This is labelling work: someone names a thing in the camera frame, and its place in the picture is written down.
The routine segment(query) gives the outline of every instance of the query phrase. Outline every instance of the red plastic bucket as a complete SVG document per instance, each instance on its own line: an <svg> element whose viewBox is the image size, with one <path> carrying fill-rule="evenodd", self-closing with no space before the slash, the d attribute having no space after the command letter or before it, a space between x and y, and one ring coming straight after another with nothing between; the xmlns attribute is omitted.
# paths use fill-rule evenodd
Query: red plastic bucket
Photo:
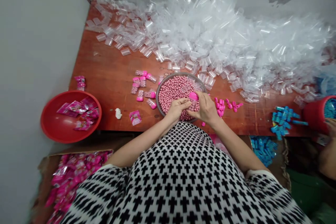
<svg viewBox="0 0 336 224"><path fill-rule="evenodd" d="M303 109L303 119L308 122L309 127L325 135L329 134L329 130L325 124L324 106L329 99L336 99L336 96L327 96L322 100L308 103Z"/></svg>

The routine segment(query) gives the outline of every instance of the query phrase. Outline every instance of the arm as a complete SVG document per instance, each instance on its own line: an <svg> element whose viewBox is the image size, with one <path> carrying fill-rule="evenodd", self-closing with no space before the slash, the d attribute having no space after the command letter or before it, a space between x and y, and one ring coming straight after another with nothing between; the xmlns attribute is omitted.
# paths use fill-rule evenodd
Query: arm
<svg viewBox="0 0 336 224"><path fill-rule="evenodd" d="M245 173L248 170L269 171L243 140L218 116L215 104L210 96L202 92L196 93L200 108L197 112L188 110L189 115L202 120L213 128L242 172Z"/></svg>
<svg viewBox="0 0 336 224"><path fill-rule="evenodd" d="M143 151L148 150L179 121L182 111L190 105L187 98L172 101L168 113L160 122L117 150L105 165L131 167Z"/></svg>

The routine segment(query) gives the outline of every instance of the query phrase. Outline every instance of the cardboard box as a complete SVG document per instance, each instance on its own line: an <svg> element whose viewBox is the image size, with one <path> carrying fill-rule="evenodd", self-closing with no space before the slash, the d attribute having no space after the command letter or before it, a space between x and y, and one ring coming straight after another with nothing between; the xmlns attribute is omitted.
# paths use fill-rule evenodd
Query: cardboard box
<svg viewBox="0 0 336 224"><path fill-rule="evenodd" d="M61 156L71 153L92 153L96 151L113 150L116 152L127 142L134 138L132 134L106 134L100 135L99 140L92 141L88 144L78 145L71 147L62 152L47 156L42 159L38 169L41 173L41 182L38 189L37 198L32 208L30 224L46 224L52 213L54 212L54 206L45 207L49 193L53 186L51 180L53 173L57 170L58 164L61 160Z"/></svg>

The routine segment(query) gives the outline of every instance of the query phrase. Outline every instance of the hand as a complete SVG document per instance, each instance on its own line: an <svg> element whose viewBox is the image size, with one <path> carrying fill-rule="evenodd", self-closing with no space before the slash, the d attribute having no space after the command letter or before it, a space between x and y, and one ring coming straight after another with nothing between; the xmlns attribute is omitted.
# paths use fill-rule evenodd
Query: hand
<svg viewBox="0 0 336 224"><path fill-rule="evenodd" d="M326 118L325 121L329 130L330 138L336 138L336 120L333 118Z"/></svg>
<svg viewBox="0 0 336 224"><path fill-rule="evenodd" d="M211 127L218 121L220 117L217 114L215 103L211 100L210 96L207 93L202 93L196 91L199 101L199 111L190 111L187 110L188 114L192 117L200 119L201 121L209 124Z"/></svg>
<svg viewBox="0 0 336 224"><path fill-rule="evenodd" d="M175 125L179 121L182 111L189 108L190 105L191 101L188 98L181 98L172 101L165 118L168 118L170 122Z"/></svg>

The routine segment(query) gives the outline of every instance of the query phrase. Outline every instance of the pink candy ball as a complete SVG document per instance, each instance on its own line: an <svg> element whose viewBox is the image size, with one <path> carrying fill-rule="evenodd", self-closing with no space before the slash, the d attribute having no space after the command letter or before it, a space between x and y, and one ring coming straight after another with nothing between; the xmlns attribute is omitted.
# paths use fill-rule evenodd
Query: pink candy ball
<svg viewBox="0 0 336 224"><path fill-rule="evenodd" d="M167 114L172 101L188 98L190 92L195 92L193 87L194 82L188 79L187 76L174 76L174 78L167 80L161 86L159 91L159 103L164 113ZM195 101L190 106L191 111L198 111L200 108L198 101ZM180 121L189 121L193 119L186 110L182 111Z"/></svg>

